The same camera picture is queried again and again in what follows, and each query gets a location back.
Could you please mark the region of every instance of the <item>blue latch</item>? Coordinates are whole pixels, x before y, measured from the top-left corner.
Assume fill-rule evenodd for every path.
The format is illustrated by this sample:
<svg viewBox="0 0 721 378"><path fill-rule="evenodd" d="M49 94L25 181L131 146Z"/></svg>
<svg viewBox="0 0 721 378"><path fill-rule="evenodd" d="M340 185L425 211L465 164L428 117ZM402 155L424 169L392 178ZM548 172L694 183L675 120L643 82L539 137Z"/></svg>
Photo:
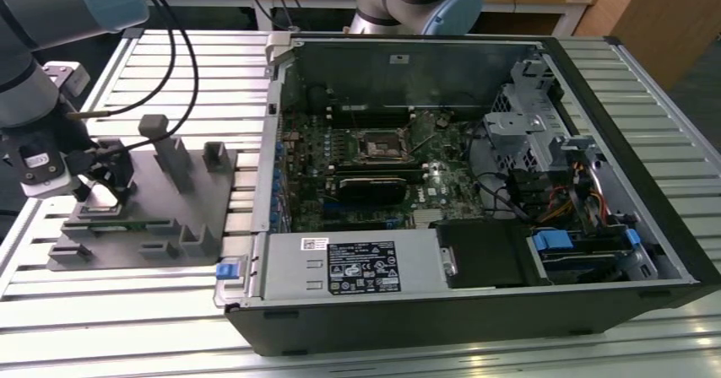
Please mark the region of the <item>blue latch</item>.
<svg viewBox="0 0 721 378"><path fill-rule="evenodd" d="M241 264L221 263L216 267L216 279L238 279L241 277Z"/></svg>
<svg viewBox="0 0 721 378"><path fill-rule="evenodd" d="M627 229L625 231L627 239L629 239L632 246L639 246L641 244L641 236L639 236L639 232L636 229Z"/></svg>
<svg viewBox="0 0 721 378"><path fill-rule="evenodd" d="M533 235L533 244L537 250L573 249L572 236L565 230L541 230Z"/></svg>

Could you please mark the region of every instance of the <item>black plastic part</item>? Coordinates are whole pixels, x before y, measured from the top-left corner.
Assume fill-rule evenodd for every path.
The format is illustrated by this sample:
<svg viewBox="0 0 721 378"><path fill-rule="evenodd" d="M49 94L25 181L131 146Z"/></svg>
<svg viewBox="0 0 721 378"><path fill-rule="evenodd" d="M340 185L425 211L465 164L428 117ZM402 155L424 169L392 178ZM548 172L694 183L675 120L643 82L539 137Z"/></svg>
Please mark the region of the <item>black plastic part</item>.
<svg viewBox="0 0 721 378"><path fill-rule="evenodd" d="M123 31L123 39L141 39L146 34L146 28L129 28Z"/></svg>
<svg viewBox="0 0 721 378"><path fill-rule="evenodd" d="M452 288L529 287L540 285L529 242L529 229L516 220L444 221L437 223L439 243L451 249L459 273Z"/></svg>
<svg viewBox="0 0 721 378"><path fill-rule="evenodd" d="M406 191L402 179L349 179L338 183L338 200L357 205L394 205L406 199Z"/></svg>
<svg viewBox="0 0 721 378"><path fill-rule="evenodd" d="M13 168L29 186L42 184L63 174L66 164L62 153L97 147L85 123L67 118L70 112L75 112L73 105L58 101L55 108L38 121L3 129ZM34 168L27 166L26 158L43 153L49 155L47 163Z"/></svg>
<svg viewBox="0 0 721 378"><path fill-rule="evenodd" d="M252 307L228 311L226 318L264 356L294 354L298 349L336 353L601 333L687 299L691 290L675 287L668 289L671 296L645 298L639 289L599 289ZM269 311L300 316L268 319ZM449 316L443 323L429 323L443 315Z"/></svg>

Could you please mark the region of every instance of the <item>psu label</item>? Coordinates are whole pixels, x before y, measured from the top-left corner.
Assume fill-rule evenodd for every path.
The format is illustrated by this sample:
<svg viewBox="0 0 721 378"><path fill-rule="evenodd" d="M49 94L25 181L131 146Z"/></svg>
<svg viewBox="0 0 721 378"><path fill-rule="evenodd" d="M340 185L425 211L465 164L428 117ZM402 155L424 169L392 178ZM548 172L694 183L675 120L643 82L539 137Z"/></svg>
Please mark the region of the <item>psu label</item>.
<svg viewBox="0 0 721 378"><path fill-rule="evenodd" d="M333 295L400 291L396 242L329 244L329 292Z"/></svg>

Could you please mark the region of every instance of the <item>motherboard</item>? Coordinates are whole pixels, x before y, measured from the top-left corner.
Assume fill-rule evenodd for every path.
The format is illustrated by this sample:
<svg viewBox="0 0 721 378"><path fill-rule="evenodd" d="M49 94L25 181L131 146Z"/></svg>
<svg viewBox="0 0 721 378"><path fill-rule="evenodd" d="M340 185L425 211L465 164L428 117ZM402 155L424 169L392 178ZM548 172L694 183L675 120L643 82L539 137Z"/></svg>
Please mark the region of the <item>motherboard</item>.
<svg viewBox="0 0 721 378"><path fill-rule="evenodd" d="M487 215L467 160L477 122L405 108L290 113L282 143L292 231L427 229Z"/></svg>

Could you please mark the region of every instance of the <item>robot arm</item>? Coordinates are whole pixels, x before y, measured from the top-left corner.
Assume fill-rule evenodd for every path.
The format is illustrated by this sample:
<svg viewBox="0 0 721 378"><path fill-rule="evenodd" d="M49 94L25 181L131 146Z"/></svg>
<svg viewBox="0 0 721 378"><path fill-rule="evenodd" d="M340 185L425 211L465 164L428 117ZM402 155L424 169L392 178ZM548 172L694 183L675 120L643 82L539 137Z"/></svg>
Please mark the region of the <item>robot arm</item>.
<svg viewBox="0 0 721 378"><path fill-rule="evenodd" d="M465 35L484 0L358 0L354 34Z"/></svg>
<svg viewBox="0 0 721 378"><path fill-rule="evenodd" d="M65 156L95 147L31 52L147 19L145 0L0 0L0 133L29 197L73 192L79 180Z"/></svg>

